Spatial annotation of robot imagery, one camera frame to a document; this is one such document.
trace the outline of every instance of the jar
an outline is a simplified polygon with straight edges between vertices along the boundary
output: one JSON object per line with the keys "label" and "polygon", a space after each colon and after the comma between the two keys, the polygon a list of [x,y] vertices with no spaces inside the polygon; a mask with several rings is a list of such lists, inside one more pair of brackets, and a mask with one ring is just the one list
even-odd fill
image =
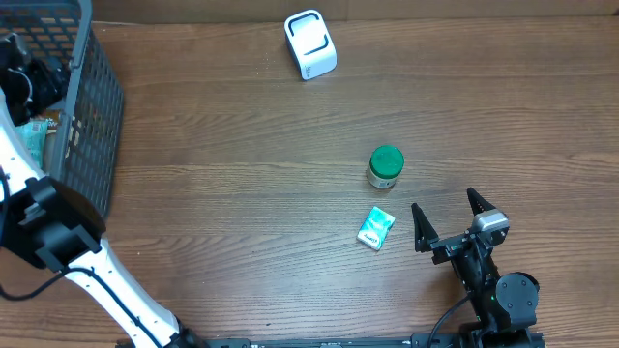
{"label": "jar", "polygon": [[393,145],[383,145],[371,154],[366,176],[375,188],[387,189],[396,183],[404,167],[404,155]]}

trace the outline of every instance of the wooden surface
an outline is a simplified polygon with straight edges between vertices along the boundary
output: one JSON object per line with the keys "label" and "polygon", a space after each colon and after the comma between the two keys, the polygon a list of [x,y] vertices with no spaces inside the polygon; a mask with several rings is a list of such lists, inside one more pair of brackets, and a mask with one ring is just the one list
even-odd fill
{"label": "wooden surface", "polygon": [[93,0],[94,19],[125,23],[284,22],[317,9],[328,20],[612,15],[619,0]]}
{"label": "wooden surface", "polygon": [[[107,237],[144,288],[205,337],[427,332],[462,290],[410,204],[461,233],[472,186],[511,218],[494,260],[541,283],[548,346],[619,346],[619,18],[330,29],[339,65],[303,83],[280,24],[96,28],[127,98]],[[364,176],[385,143],[387,191]],[[373,205],[397,218],[379,252],[355,241]],[[0,264],[14,293],[50,276]],[[2,347],[123,337],[67,281],[0,303]]]}

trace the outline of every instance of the plastic crate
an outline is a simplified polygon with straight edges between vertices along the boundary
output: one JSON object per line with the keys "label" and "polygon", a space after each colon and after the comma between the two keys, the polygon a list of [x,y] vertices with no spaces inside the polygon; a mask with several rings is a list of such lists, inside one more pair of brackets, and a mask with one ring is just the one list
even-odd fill
{"label": "plastic crate", "polygon": [[88,0],[0,3],[0,33],[16,32],[33,57],[56,57],[71,70],[53,151],[44,170],[78,191],[107,217],[123,121],[123,90],[90,24]]}

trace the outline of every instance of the green lid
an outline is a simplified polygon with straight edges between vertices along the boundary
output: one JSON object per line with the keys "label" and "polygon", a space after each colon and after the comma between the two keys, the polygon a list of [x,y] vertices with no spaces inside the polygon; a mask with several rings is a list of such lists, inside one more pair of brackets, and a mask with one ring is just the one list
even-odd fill
{"label": "green lid", "polygon": [[372,173],[381,179],[393,179],[404,167],[404,156],[395,146],[383,145],[371,154],[369,167]]}

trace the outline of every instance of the perforated basket wall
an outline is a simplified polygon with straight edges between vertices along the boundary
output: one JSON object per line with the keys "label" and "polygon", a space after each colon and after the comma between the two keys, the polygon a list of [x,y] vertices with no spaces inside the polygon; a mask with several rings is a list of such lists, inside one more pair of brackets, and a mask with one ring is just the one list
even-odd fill
{"label": "perforated basket wall", "polygon": [[32,54],[71,69],[48,174],[106,217],[123,120],[123,90],[90,28],[88,0],[2,1],[0,34],[17,32]]}

